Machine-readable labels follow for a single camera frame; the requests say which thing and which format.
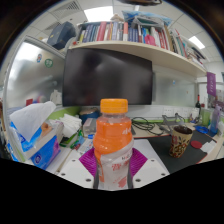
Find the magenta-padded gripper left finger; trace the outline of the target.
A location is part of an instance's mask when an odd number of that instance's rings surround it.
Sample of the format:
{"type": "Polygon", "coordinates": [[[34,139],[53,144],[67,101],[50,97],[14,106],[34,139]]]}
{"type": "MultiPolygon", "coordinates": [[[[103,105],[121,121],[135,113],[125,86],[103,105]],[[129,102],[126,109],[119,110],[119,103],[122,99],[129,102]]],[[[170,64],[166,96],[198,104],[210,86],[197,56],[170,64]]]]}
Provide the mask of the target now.
{"type": "Polygon", "coordinates": [[[84,188],[97,189],[99,184],[94,150],[81,155],[72,151],[62,166],[59,176],[84,188]]]}

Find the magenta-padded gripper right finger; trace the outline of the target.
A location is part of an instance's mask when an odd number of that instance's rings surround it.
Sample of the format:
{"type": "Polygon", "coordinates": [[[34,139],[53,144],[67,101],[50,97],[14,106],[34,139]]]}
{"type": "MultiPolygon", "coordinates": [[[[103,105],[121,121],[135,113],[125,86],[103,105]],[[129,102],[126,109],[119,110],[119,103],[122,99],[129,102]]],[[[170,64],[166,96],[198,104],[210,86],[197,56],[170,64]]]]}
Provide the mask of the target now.
{"type": "Polygon", "coordinates": [[[128,188],[141,188],[169,175],[169,172],[156,158],[147,158],[137,149],[133,149],[129,163],[128,188]]]}

